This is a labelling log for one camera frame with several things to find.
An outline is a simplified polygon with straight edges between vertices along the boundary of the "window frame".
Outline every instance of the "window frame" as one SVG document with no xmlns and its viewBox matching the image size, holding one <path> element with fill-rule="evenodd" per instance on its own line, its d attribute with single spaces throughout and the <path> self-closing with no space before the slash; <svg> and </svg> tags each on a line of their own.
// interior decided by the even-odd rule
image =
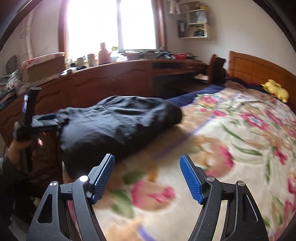
<svg viewBox="0 0 296 241">
<path fill-rule="evenodd" d="M 67 11 L 70 0 L 62 0 L 61 9 L 59 13 L 59 27 L 58 27 L 58 36 L 59 36 L 59 51 L 65 52 L 68 56 L 68 31 L 67 31 Z M 123 50 L 123 39 L 122 39 L 122 28 L 121 28 L 121 17 L 119 4 L 121 0 L 116 0 L 117 2 L 117 23 L 118 23 L 118 44 L 119 51 Z M 167 49 L 167 39 L 166 39 L 166 26 L 164 20 L 164 7 L 162 0 L 151 0 L 152 10 L 154 15 L 155 23 L 155 38 L 156 38 L 156 47 L 164 47 Z"/>
</svg>

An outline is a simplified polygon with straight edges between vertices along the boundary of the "floral bedspread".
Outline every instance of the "floral bedspread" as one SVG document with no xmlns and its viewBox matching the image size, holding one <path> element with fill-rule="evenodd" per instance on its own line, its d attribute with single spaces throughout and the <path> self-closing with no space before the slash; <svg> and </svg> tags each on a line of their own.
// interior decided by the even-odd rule
<svg viewBox="0 0 296 241">
<path fill-rule="evenodd" d="M 201 206 L 180 171 L 183 154 L 221 182 L 243 180 L 269 239 L 281 235 L 296 211 L 296 116 L 267 94 L 231 81 L 225 86 L 198 95 L 183 107 L 182 123 L 115 166 L 94 206 L 108 241 L 188 240 Z M 220 240 L 226 204 L 213 240 Z"/>
</svg>

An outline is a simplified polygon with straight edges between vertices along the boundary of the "cup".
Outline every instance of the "cup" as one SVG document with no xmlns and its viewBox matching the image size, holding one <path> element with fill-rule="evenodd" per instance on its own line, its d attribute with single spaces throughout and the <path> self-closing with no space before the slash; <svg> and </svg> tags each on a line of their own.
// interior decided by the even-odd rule
<svg viewBox="0 0 296 241">
<path fill-rule="evenodd" d="M 96 61 L 94 59 L 94 54 L 91 53 L 87 56 L 88 62 L 89 62 L 89 67 L 96 66 Z"/>
<path fill-rule="evenodd" d="M 83 59 L 83 57 L 77 59 L 76 65 L 79 68 L 82 67 L 82 66 L 84 66 L 84 59 Z"/>
</svg>

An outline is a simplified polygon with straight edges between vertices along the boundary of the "pink bottle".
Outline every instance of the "pink bottle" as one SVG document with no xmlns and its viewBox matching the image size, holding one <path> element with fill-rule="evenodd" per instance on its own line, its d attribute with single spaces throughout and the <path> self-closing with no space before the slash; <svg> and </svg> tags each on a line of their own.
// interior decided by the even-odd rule
<svg viewBox="0 0 296 241">
<path fill-rule="evenodd" d="M 111 63 L 110 52 L 106 49 L 106 44 L 101 43 L 101 51 L 99 52 L 99 64 Z"/>
</svg>

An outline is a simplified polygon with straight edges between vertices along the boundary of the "wooden chair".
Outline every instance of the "wooden chair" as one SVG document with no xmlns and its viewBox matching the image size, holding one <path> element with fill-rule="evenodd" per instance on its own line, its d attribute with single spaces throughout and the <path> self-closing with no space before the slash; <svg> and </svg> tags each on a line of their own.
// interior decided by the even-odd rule
<svg viewBox="0 0 296 241">
<path fill-rule="evenodd" d="M 225 71 L 223 66 L 225 62 L 225 59 L 219 58 L 216 54 L 213 54 L 206 71 L 206 75 L 209 77 L 207 82 L 208 85 L 215 84 L 224 77 Z"/>
</svg>

